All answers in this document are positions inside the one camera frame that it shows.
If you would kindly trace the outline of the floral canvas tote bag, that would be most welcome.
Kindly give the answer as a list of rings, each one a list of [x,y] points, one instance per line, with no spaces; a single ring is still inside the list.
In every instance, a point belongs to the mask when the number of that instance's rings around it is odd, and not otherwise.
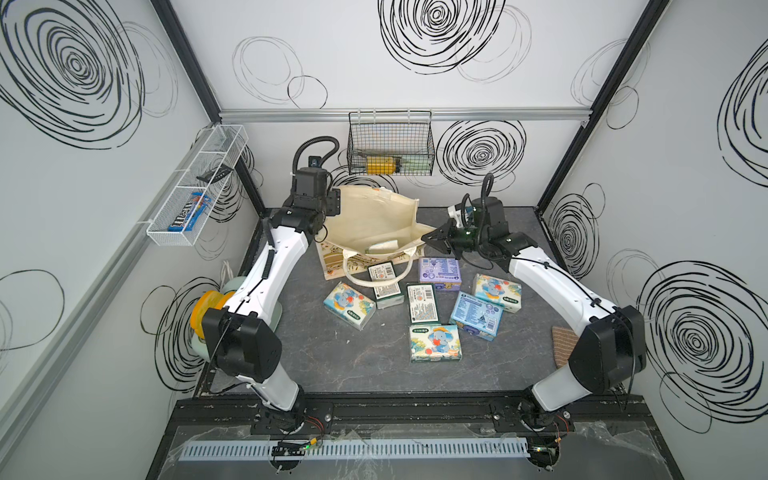
[[[326,218],[327,236],[317,244],[324,278],[345,277],[355,285],[373,288],[374,282],[355,275],[391,261],[405,265],[391,283],[404,280],[424,253],[421,237],[435,230],[417,221],[419,201],[385,188],[344,185],[339,189],[341,214]]]

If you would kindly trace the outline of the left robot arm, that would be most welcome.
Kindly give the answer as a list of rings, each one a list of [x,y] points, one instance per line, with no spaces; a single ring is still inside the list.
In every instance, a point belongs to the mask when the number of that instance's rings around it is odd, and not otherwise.
[[[242,285],[223,306],[205,311],[201,326],[211,366],[249,385],[263,404],[290,412],[301,388],[280,363],[273,327],[278,299],[327,216],[340,212],[330,173],[302,167],[284,205],[263,221],[266,243]]]

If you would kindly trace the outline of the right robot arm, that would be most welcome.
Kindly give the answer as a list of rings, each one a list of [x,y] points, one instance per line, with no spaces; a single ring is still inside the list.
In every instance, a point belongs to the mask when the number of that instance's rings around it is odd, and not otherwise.
[[[619,307],[583,286],[560,268],[528,235],[509,230],[501,202],[494,197],[462,201],[449,209],[443,225],[422,236],[431,248],[459,259],[475,252],[532,288],[577,335],[566,365],[526,389],[520,411],[555,413],[592,394],[627,381],[634,385],[647,366],[643,315]]]

